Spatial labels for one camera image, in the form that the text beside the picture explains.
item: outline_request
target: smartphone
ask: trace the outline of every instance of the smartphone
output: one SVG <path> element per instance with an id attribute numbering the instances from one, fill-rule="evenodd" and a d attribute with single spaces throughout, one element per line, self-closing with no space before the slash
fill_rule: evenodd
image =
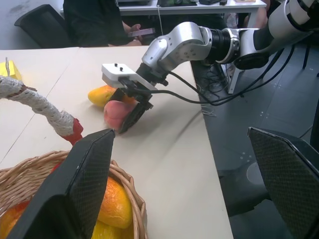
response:
<path id="1" fill-rule="evenodd" d="M 148 29 L 129 32 L 128 37 L 150 35 L 150 34 L 154 34 L 154 33 L 155 33 L 155 28 L 148 28 Z"/>

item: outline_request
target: person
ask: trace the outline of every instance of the person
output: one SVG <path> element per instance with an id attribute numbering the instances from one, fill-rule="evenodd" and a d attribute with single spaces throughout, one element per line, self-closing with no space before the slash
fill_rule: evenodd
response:
<path id="1" fill-rule="evenodd" d="M 267 25 L 269 16 L 280 6 L 278 0 L 262 0 L 267 6 L 260 7 L 257 11 L 256 22 L 254 28 L 263 28 Z M 248 13 L 238 14 L 238 27 L 247 28 L 249 16 Z"/>
<path id="2" fill-rule="evenodd" d="M 122 22 L 117 0 L 64 0 L 64 18 L 72 43 L 80 47 L 141 46 L 128 33 L 141 28 Z"/>

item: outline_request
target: wicker basket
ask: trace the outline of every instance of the wicker basket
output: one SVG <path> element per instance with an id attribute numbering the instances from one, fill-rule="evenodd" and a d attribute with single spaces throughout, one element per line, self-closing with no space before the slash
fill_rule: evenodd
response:
<path id="1" fill-rule="evenodd" d="M 8 208 L 32 199 L 55 165 L 62 162 L 68 151 L 53 151 L 26 159 L 13 168 L 0 170 L 0 215 Z M 147 239 L 145 201 L 137 194 L 133 177 L 111 161 L 110 176 L 124 186 L 133 208 L 134 239 Z"/>

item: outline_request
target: gray floor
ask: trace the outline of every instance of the gray floor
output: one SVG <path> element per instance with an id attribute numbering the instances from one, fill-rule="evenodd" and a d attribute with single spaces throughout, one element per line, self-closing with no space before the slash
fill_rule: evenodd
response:
<path id="1" fill-rule="evenodd" d="M 300 136 L 312 125 L 319 98 L 319 48 L 311 48 L 308 64 L 302 70 L 306 47 L 298 45 L 283 72 L 269 84 L 214 109 L 216 117 L 205 116 L 205 122 L 218 170 L 235 169 L 255 160 L 247 129 L 256 126 Z M 290 48 L 264 78 L 273 76 L 283 65 Z M 207 68 L 193 65 L 197 82 Z M 256 79 L 264 68 L 245 71 L 235 91 Z M 211 100 L 212 94 L 206 94 Z M 263 201 L 255 210 L 230 218 L 236 239 L 290 239 L 285 223 L 271 201 Z"/>

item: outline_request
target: person's hand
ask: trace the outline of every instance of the person's hand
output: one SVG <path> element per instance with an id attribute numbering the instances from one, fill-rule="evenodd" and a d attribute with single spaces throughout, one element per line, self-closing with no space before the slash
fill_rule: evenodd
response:
<path id="1" fill-rule="evenodd" d="M 126 44 L 125 46 L 141 46 L 141 42 L 139 40 L 133 40 L 130 43 Z"/>
<path id="2" fill-rule="evenodd" d="M 141 25 L 140 24 L 135 24 L 133 25 L 131 28 L 130 28 L 130 31 L 129 32 L 133 32 L 133 31 L 139 31 L 141 29 Z M 137 36 L 138 40 L 139 41 L 142 41 L 143 38 L 142 36 Z"/>

